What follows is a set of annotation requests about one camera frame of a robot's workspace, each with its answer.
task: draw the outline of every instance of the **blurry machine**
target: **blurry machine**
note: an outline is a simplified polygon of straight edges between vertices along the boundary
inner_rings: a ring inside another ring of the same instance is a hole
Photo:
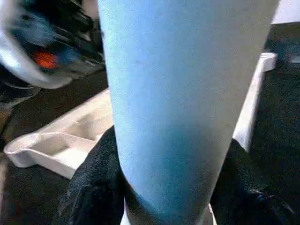
[[[0,2],[0,109],[105,68],[99,20],[81,4]]]

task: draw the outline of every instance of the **orange light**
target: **orange light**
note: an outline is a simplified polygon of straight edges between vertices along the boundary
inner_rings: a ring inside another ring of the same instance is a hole
[[[42,68],[53,69],[59,66],[58,57],[49,52],[36,52],[33,54],[33,58]]]

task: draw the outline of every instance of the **silver metal part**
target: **silver metal part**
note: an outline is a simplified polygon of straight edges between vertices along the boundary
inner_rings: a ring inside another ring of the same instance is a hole
[[[18,15],[18,2],[0,0],[0,63],[13,75],[37,87],[55,89],[70,83],[70,77],[43,73],[9,34],[8,27]]]

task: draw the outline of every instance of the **light blue cylinder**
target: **light blue cylinder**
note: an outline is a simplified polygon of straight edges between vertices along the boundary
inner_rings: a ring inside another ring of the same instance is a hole
[[[201,223],[277,0],[98,4],[129,220]]]

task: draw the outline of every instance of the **white wall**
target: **white wall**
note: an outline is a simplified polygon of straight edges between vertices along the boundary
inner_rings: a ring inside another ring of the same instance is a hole
[[[281,0],[272,24],[300,22],[300,0]]]

